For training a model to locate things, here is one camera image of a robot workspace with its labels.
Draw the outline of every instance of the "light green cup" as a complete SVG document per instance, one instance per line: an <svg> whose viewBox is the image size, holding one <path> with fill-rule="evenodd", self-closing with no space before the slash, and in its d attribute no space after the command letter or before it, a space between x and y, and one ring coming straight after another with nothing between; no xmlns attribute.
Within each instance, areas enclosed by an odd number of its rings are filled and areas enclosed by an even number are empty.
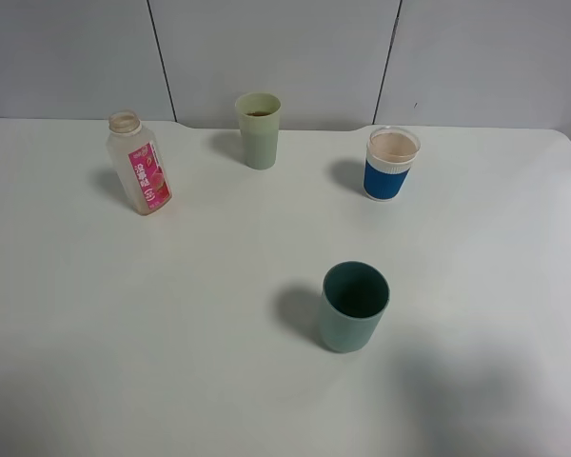
<svg viewBox="0 0 571 457"><path fill-rule="evenodd" d="M261 92L242 95L235 103L246 164L252 169L270 169L275 165L281 107L279 98Z"/></svg>
<svg viewBox="0 0 571 457"><path fill-rule="evenodd" d="M370 340L389 303L389 285L362 262L344 262L325 276L319 328L325 345L336 352L361 349Z"/></svg>

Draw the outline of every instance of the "table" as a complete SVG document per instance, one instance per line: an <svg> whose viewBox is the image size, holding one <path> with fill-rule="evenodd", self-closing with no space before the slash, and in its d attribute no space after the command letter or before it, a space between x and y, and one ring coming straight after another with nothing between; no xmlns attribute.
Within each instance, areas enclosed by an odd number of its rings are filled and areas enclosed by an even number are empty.
<svg viewBox="0 0 571 457"><path fill-rule="evenodd" d="M104 121L0 119L0 455L571 457L571 143L410 128L391 203L356 131L148 122L174 198L124 201ZM318 344L324 274L378 268L363 350Z"/></svg>

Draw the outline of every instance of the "clear plastic bottle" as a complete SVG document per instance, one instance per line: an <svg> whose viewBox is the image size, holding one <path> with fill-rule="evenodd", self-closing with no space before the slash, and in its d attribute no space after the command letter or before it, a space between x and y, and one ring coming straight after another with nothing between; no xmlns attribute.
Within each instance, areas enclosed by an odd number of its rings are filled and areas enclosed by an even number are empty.
<svg viewBox="0 0 571 457"><path fill-rule="evenodd" d="M106 147L125 193L137 212L151 214L171 198L156 137L128 109L112 114L108 123Z"/></svg>

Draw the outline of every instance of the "bottle label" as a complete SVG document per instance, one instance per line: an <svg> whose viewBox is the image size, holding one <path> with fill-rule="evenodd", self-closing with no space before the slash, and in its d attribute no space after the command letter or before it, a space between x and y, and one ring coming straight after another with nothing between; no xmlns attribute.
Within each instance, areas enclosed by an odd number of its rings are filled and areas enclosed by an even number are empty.
<svg viewBox="0 0 571 457"><path fill-rule="evenodd" d="M169 198L169 187L165 180L163 167L156 155L154 143L146 143L132 152L129 155L129 161L148 207L150 209L160 207Z"/></svg>

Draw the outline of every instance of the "cup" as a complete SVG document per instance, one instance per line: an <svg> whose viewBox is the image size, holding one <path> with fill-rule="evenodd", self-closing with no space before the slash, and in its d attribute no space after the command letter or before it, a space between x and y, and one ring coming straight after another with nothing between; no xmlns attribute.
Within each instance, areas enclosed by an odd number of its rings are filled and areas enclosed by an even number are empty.
<svg viewBox="0 0 571 457"><path fill-rule="evenodd" d="M279 111L282 103L270 93L248 93L235 102L246 164L270 169L277 158Z"/></svg>
<svg viewBox="0 0 571 457"><path fill-rule="evenodd" d="M421 148L419 139L404 129L383 127L366 145L364 190L373 200L395 197Z"/></svg>
<svg viewBox="0 0 571 457"><path fill-rule="evenodd" d="M325 345L336 352L363 348L388 302L389 285L375 268L362 262L333 267L324 278L319 312Z"/></svg>

